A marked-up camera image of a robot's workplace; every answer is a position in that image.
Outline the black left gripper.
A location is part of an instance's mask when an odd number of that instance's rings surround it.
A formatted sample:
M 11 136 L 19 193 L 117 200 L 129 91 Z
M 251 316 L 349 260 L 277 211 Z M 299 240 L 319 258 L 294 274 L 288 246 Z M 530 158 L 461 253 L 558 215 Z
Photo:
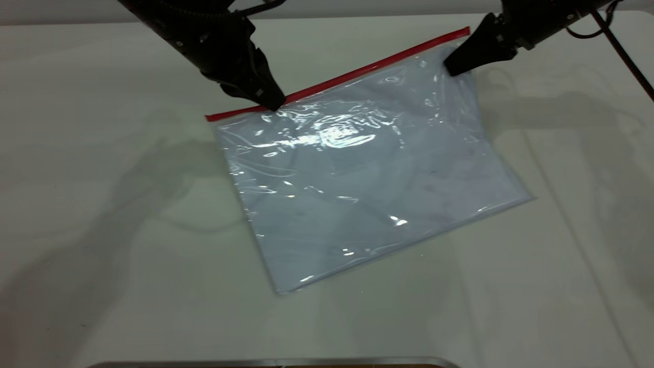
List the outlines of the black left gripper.
M 181 16 L 180 53 L 201 73 L 219 82 L 222 90 L 277 111 L 287 97 L 276 83 L 265 54 L 254 45 L 250 19 Z

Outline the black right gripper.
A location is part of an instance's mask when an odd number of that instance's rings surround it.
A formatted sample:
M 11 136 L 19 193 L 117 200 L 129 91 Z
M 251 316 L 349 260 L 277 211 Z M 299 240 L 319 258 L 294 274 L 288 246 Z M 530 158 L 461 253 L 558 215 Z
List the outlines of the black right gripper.
M 453 51 L 443 64 L 455 77 L 480 66 L 509 61 L 517 55 L 517 46 L 532 50 L 578 21 L 581 13 L 575 1 L 502 1 L 502 16 L 489 13 L 472 35 Z

